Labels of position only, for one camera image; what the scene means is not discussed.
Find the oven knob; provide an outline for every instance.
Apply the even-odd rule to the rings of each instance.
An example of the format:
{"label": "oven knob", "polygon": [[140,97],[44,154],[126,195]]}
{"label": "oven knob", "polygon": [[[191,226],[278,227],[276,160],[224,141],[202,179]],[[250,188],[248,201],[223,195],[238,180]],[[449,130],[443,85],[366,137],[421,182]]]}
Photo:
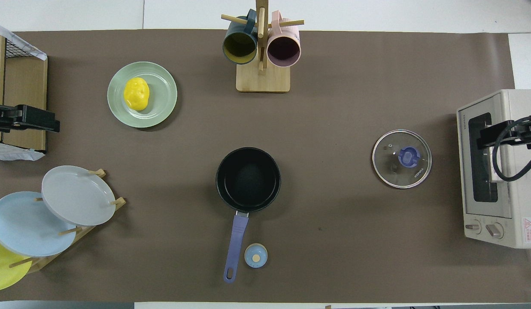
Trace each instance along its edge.
{"label": "oven knob", "polygon": [[473,220],[473,223],[466,224],[466,225],[464,225],[464,227],[467,230],[475,231],[475,233],[481,233],[481,223],[479,221],[477,221],[477,220]]}
{"label": "oven knob", "polygon": [[504,227],[500,223],[487,224],[486,228],[492,237],[498,239],[504,237]]}

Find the yellow object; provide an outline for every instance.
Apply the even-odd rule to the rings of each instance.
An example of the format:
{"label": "yellow object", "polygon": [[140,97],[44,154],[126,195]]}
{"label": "yellow object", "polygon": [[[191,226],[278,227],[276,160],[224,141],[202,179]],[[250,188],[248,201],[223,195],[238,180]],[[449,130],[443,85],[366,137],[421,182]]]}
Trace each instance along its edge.
{"label": "yellow object", "polygon": [[124,87],[124,101],[135,111],[141,111],[149,103],[149,85],[142,78],[132,78]]}
{"label": "yellow object", "polygon": [[11,286],[21,280],[28,272],[32,262],[10,268],[10,264],[27,258],[4,248],[0,244],[0,290]]}

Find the pink mug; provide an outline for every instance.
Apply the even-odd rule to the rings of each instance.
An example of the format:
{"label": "pink mug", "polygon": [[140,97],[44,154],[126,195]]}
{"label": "pink mug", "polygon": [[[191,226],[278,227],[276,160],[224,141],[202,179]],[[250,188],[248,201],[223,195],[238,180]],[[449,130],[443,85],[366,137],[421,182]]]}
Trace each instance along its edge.
{"label": "pink mug", "polygon": [[271,30],[267,41],[267,58],[278,67],[291,67],[298,62],[301,55],[298,26],[281,27],[279,23],[290,21],[281,17],[281,12],[274,11]]}

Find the mug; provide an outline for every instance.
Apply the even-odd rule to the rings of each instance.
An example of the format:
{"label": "mug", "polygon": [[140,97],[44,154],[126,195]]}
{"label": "mug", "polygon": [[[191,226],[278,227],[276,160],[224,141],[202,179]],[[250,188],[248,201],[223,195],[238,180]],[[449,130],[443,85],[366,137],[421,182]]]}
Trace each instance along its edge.
{"label": "mug", "polygon": [[256,11],[250,9],[248,15],[238,16],[247,20],[246,25],[232,21],[225,35],[223,50],[224,55],[236,64],[246,64],[252,61],[258,53],[258,30]]}
{"label": "mug", "polygon": [[280,27],[279,23],[290,21],[282,18],[281,12],[274,11],[271,30],[267,41],[267,58],[278,67],[291,67],[298,62],[301,55],[298,26]]}

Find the light blue plate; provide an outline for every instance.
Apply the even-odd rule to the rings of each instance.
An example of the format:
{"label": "light blue plate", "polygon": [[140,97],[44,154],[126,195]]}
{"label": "light blue plate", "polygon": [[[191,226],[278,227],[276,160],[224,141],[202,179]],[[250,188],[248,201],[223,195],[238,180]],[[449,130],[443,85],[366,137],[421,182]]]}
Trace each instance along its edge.
{"label": "light blue plate", "polygon": [[[149,104],[142,111],[128,108],[124,87],[132,78],[140,77],[149,85]],[[107,89],[112,114],[130,127],[152,127],[164,121],[177,101],[177,87],[172,75],[160,65],[147,61],[134,62],[118,70]]]}
{"label": "light blue plate", "polygon": [[248,266],[260,268],[267,262],[267,249],[262,244],[255,242],[249,245],[246,251],[244,251],[244,260]]}
{"label": "light blue plate", "polygon": [[75,225],[62,221],[36,202],[38,192],[16,192],[0,199],[0,244],[24,256],[51,256],[67,249],[76,233],[59,236]]}

